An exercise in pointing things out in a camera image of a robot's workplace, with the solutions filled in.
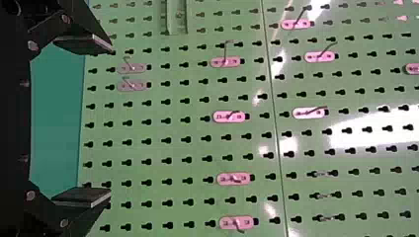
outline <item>pegboard hole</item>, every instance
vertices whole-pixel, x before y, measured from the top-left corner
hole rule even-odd
[[[291,218],[291,221],[292,222],[296,222],[296,223],[298,223],[298,224],[300,224],[300,223],[302,223],[302,217],[301,216],[296,216],[296,217],[292,217]]]

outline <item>metal hook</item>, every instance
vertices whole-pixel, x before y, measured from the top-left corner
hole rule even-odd
[[[135,91],[136,90],[136,88],[135,88],[135,85],[134,84],[132,84],[132,83],[130,83],[127,79],[128,79],[129,77],[127,77],[127,76],[123,76],[123,80],[127,83],[127,84],[129,84],[129,86]]]
[[[305,112],[304,114],[308,116],[308,115],[310,115],[313,112],[316,112],[316,111],[319,111],[319,110],[323,110],[323,109],[327,109],[327,107],[316,107],[316,108],[312,109],[311,111]]]
[[[330,43],[329,45],[327,45],[327,46],[326,46],[326,48],[324,48],[324,50],[323,50],[320,54],[318,54],[318,55],[317,55],[317,58],[319,58],[319,57],[323,56],[323,54],[324,54],[327,50],[329,50],[329,48],[330,48],[331,46],[336,45],[336,44],[338,44],[338,42],[337,42],[337,41],[334,41],[334,42]]]
[[[128,62],[128,60],[130,59],[130,56],[125,56],[125,57],[123,57],[123,61],[126,63],[126,65],[128,65],[129,66],[129,70],[131,70],[131,71],[133,71],[133,70],[135,70],[135,67],[133,67],[129,62]]]
[[[230,119],[234,114],[238,114],[240,111],[232,111],[228,116],[227,119]]]
[[[241,180],[237,178],[235,175],[230,176],[230,180],[234,183],[241,183]]]
[[[236,227],[239,233],[244,234],[244,230],[240,229],[239,223],[235,218],[233,219],[233,225]]]
[[[304,12],[307,10],[311,10],[311,6],[305,6],[302,8],[301,12],[299,13],[298,17],[295,19],[295,22],[293,23],[293,28],[296,24],[298,24],[299,20],[301,20],[302,14],[304,14]]]
[[[234,42],[234,39],[226,40],[224,43],[224,65],[227,63],[227,45],[231,42]]]

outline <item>green pegboard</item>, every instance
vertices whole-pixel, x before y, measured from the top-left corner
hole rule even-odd
[[[250,236],[416,236],[419,83],[403,67],[419,5],[403,3],[187,0],[173,36],[165,1],[92,1],[117,54],[86,60],[79,181],[114,194],[91,236],[241,236],[217,225],[230,215],[258,219]],[[308,5],[312,28],[281,28]],[[241,65],[212,68],[227,40]],[[332,42],[336,60],[304,61]],[[117,90],[127,55],[148,64],[127,79],[148,90]],[[328,115],[293,117],[311,107]],[[218,185],[229,172],[255,180]]]
[[[254,236],[285,235],[261,2],[189,0],[188,33],[177,36],[165,35],[164,2],[91,4],[117,50],[86,62],[80,184],[114,194],[91,235],[241,236],[219,229],[229,215],[257,218]],[[242,64],[211,67],[226,40],[234,40],[227,54]],[[117,90],[125,55],[148,64],[128,79],[149,82],[148,90]],[[242,111],[250,120],[215,123],[215,111]],[[230,172],[255,180],[242,187],[214,180]]]
[[[403,3],[264,1],[290,236],[419,233],[419,81],[403,71],[418,61],[419,5]],[[281,22],[308,5],[302,19],[314,27],[282,31]],[[304,61],[332,42],[335,61]],[[295,108],[324,106],[325,118],[293,117]],[[313,171],[335,176],[308,176]]]

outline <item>pink tag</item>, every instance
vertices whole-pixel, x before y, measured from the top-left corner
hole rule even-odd
[[[407,21],[407,16],[399,16],[399,17],[397,17],[397,20],[405,22],[405,21]]]
[[[300,19],[298,22],[296,20],[284,20],[281,27],[284,30],[307,29],[311,27],[311,22],[307,19]]]
[[[325,51],[323,52],[323,55],[321,55],[321,52],[308,52],[305,54],[304,59],[305,61],[309,63],[313,62],[330,62],[335,60],[335,53],[332,51]]]
[[[123,79],[118,83],[118,90],[120,92],[134,92],[134,91],[144,91],[147,89],[147,83],[142,82],[138,79]]]
[[[240,65],[239,56],[216,57],[210,61],[212,67],[237,67]]]
[[[255,226],[252,216],[225,216],[219,220],[221,229],[246,230]]]
[[[246,121],[246,115],[239,111],[219,111],[213,113],[212,117],[215,122],[220,123]]]
[[[406,65],[406,71],[410,75],[419,75],[419,63],[409,63]]]
[[[120,74],[135,74],[141,73],[147,70],[147,64],[144,63],[130,63],[123,64],[118,67],[118,73]]]
[[[327,107],[295,108],[293,117],[296,119],[321,119],[326,116]]]
[[[216,181],[221,186],[243,186],[250,184],[250,174],[248,173],[223,173],[216,177]]]

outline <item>pegboard hook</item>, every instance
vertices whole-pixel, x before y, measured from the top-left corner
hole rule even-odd
[[[240,222],[236,218],[233,218],[233,225],[236,227],[237,231],[241,234],[244,234],[244,230],[240,229]]]
[[[123,57],[123,61],[126,63],[126,65],[128,65],[129,66],[129,69],[131,70],[131,71],[133,71],[133,70],[135,70],[135,67],[133,67],[129,62],[128,62],[128,60],[130,59],[130,56],[125,56],[125,57]]]
[[[226,40],[224,43],[224,60],[223,60],[224,65],[227,64],[227,45],[232,42],[234,42],[234,39]]]
[[[295,27],[296,24],[298,24],[299,20],[302,17],[302,14],[304,14],[304,12],[307,10],[311,10],[311,6],[305,6],[302,8],[301,12],[299,13],[298,17],[295,19],[295,22],[293,23],[293,28]]]
[[[130,83],[127,79],[129,79],[129,77],[127,77],[127,76],[123,76],[123,80],[127,83],[127,84],[129,84],[129,86],[134,90],[134,91],[136,91],[136,88],[135,88],[135,85],[134,84],[132,84],[132,83]]]
[[[327,46],[326,46],[326,48],[324,48],[324,50],[323,50],[323,51],[321,51],[321,52],[320,52],[320,54],[318,54],[318,55],[317,55],[317,57],[318,57],[318,58],[319,58],[319,57],[322,57],[322,56],[323,56],[323,54],[324,54],[327,50],[329,50],[329,48],[330,48],[330,47],[332,47],[333,45],[336,45],[336,44],[338,44],[338,42],[337,42],[337,41],[334,41],[334,42],[330,43],[329,45],[327,45]]]

